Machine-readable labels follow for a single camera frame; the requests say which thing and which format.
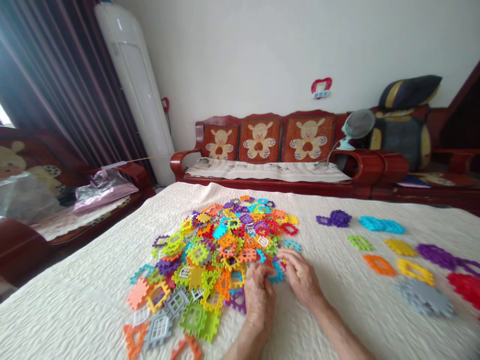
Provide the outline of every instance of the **plastic bag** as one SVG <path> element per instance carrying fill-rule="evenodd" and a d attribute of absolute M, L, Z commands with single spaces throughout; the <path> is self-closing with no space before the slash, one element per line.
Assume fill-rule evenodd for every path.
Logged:
<path fill-rule="evenodd" d="M 50 189 L 29 172 L 0 181 L 0 216 L 33 225 L 62 209 Z"/>
<path fill-rule="evenodd" d="M 117 170 L 108 169 L 97 171 L 91 178 L 90 185 L 76 189 L 76 203 L 73 206 L 74 214 L 83 214 L 102 205 L 121 199 L 139 189 L 125 180 Z"/>

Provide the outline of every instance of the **pink plastic bag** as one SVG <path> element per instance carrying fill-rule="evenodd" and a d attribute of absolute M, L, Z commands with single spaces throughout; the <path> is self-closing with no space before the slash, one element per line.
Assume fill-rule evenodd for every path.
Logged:
<path fill-rule="evenodd" d="M 117 170 L 100 170 L 91 177 L 90 185 L 76 189 L 74 214 L 83 214 L 115 200 L 136 193 L 139 189 L 125 180 Z"/>

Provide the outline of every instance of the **sofa armrest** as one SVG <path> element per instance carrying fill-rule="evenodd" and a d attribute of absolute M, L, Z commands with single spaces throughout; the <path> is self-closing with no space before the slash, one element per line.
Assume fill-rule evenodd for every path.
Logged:
<path fill-rule="evenodd" d="M 435 149 L 434 154 L 451 154 L 448 172 L 465 175 L 470 172 L 470 162 L 480 155 L 480 149 Z"/>
<path fill-rule="evenodd" d="M 47 258 L 50 246 L 30 226 L 2 216 L 0 234 L 0 276 L 18 285 L 17 279 Z"/>
<path fill-rule="evenodd" d="M 125 165 L 114 167 L 114 169 L 131 177 L 138 188 L 138 192 L 142 193 L 146 199 L 155 196 L 155 190 L 150 184 L 149 174 L 143 166 L 128 162 Z"/>
<path fill-rule="evenodd" d="M 383 161 L 383 174 L 375 184 L 376 187 L 393 187 L 407 176 L 410 163 L 405 157 L 387 150 L 378 150 L 376 153 Z"/>
<path fill-rule="evenodd" d="M 181 181 L 181 179 L 185 175 L 185 170 L 182 166 L 182 162 L 183 162 L 184 158 L 188 154 L 199 153 L 200 151 L 201 151 L 201 149 L 195 148 L 193 150 L 176 152 L 172 155 L 172 157 L 170 159 L 170 169 L 175 174 L 175 181 Z"/>
<path fill-rule="evenodd" d="M 382 176 L 384 163 L 376 151 L 368 149 L 335 150 L 334 155 L 344 154 L 353 157 L 358 163 L 358 171 L 353 176 L 352 182 L 356 185 L 373 186 Z"/>

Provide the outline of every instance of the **white quilt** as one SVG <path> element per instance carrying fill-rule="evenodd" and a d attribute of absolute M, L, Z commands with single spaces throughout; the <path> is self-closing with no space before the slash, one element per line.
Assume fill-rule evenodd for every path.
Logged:
<path fill-rule="evenodd" d="M 125 359 L 122 334 L 132 321 L 126 297 L 129 278 L 152 264 L 151 245 L 158 235 L 173 234 L 192 210 L 241 195 L 267 198 L 298 216 L 293 238 L 315 266 L 321 287 L 346 323 L 378 359 L 473 359 L 480 350 L 478 312 L 453 292 L 448 271 L 423 260 L 436 285 L 453 302 L 452 319 L 416 313 L 394 288 L 395 278 L 376 275 L 347 241 L 347 235 L 368 239 L 396 267 L 397 255 L 383 242 L 401 239 L 411 245 L 436 244 L 454 255 L 480 261 L 480 218 L 457 209 L 414 204 L 234 190 L 175 183 L 92 243 L 47 269 L 0 305 L 1 359 Z M 353 216 L 350 227 L 316 223 L 342 209 Z M 360 216 L 398 221 L 403 235 L 370 232 Z M 287 283 L 276 284 L 277 312 L 264 359 L 335 359 L 329 341 L 309 313 L 298 304 Z M 201 341 L 204 359 L 219 359 L 236 337 L 244 316 L 224 307 L 213 343 Z M 144 359 L 169 359 L 183 337 L 175 325 L 172 338 L 159 348 L 143 351 Z"/>

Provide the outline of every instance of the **curtain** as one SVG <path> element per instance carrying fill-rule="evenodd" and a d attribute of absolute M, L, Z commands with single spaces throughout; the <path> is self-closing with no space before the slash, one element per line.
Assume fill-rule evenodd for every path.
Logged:
<path fill-rule="evenodd" d="M 19 129 L 65 138 L 89 165 L 147 156 L 95 0 L 0 1 L 0 104 Z M 148 160 L 138 162 L 156 183 Z"/>

